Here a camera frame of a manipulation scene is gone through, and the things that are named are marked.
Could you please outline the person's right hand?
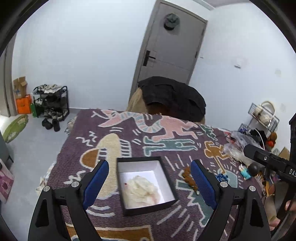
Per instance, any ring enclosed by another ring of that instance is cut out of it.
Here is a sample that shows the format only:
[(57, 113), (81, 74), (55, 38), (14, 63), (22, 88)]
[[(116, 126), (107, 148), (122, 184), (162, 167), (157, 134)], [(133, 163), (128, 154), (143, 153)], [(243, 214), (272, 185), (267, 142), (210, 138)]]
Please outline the person's right hand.
[[(296, 210), (296, 205), (294, 200), (293, 201), (288, 201), (285, 205), (286, 211), (290, 211), (292, 213), (293, 219), (295, 219), (295, 210)], [(280, 219), (275, 217), (272, 221), (269, 221), (269, 229), (270, 231), (274, 230), (280, 223)]]

